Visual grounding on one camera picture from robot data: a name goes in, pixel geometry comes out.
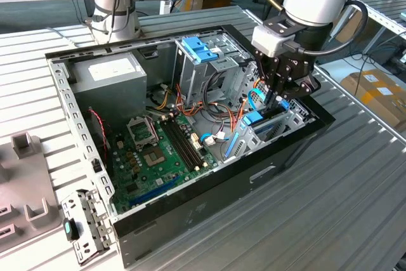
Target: expansion card bracket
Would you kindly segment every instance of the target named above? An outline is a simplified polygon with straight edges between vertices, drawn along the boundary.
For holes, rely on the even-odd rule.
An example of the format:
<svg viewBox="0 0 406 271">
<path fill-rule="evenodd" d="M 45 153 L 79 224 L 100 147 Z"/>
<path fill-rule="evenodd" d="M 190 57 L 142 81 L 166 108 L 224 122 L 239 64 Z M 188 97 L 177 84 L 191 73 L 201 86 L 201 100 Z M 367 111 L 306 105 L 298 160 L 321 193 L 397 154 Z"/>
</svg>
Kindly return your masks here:
<svg viewBox="0 0 406 271">
<path fill-rule="evenodd" d="M 62 209 L 63 228 L 80 266 L 115 243 L 114 231 L 97 189 L 73 192 L 62 201 Z"/>
</svg>

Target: slotted aluminum table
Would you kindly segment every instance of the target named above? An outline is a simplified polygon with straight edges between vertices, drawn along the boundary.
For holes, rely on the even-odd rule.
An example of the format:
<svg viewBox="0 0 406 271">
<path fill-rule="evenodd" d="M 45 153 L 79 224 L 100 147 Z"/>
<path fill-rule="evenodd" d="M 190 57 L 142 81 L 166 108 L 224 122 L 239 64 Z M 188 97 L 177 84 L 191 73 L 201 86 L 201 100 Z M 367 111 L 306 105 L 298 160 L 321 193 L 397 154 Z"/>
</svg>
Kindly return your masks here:
<svg viewBox="0 0 406 271">
<path fill-rule="evenodd" d="M 259 20 L 238 7 L 141 18 L 147 35 L 230 23 L 251 38 Z M 85 27 L 58 29 L 78 46 Z M 60 202 L 89 187 L 44 53 L 71 48 L 50 30 L 0 36 L 0 143 L 41 138 Z M 133 270 L 391 270 L 406 251 L 406 141 L 319 70 L 315 99 L 336 118 L 292 168 L 155 251 Z M 62 226 L 1 253 L 2 270 L 77 270 Z M 83 270 L 121 270 L 116 248 Z"/>
</svg>

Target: ram slot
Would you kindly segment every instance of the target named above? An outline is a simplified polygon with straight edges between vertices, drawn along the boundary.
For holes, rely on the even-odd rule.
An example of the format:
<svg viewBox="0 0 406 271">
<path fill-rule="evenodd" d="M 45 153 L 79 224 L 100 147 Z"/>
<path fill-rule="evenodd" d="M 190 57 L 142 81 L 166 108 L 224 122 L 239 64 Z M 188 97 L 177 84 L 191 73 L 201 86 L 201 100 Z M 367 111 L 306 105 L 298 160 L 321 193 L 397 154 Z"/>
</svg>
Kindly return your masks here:
<svg viewBox="0 0 406 271">
<path fill-rule="evenodd" d="M 203 161 L 175 122 L 165 122 L 161 127 L 189 170 L 202 167 Z"/>
</svg>

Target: motherboard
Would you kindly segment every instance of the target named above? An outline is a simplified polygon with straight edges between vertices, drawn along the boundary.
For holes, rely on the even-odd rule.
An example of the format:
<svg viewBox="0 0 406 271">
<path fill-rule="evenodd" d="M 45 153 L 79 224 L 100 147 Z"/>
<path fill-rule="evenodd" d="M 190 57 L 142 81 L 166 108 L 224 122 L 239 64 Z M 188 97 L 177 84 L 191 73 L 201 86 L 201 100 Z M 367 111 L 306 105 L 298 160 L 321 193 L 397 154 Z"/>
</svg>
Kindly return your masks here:
<svg viewBox="0 0 406 271">
<path fill-rule="evenodd" d="M 110 179 L 118 213 L 146 202 L 217 166 L 215 158 L 195 141 L 186 117 L 130 121 L 108 137 Z"/>
</svg>

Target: cardboard box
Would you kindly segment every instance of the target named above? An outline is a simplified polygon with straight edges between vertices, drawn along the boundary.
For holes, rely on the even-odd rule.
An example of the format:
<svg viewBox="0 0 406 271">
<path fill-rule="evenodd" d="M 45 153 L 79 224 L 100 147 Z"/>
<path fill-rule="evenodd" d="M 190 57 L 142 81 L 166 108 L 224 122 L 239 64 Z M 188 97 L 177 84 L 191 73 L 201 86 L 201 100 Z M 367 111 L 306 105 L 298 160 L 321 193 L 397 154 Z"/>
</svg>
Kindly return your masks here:
<svg viewBox="0 0 406 271">
<path fill-rule="evenodd" d="M 352 95 L 359 73 L 352 73 L 341 85 Z M 397 131 L 406 130 L 406 91 L 384 72 L 374 69 L 362 72 L 356 98 Z"/>
</svg>

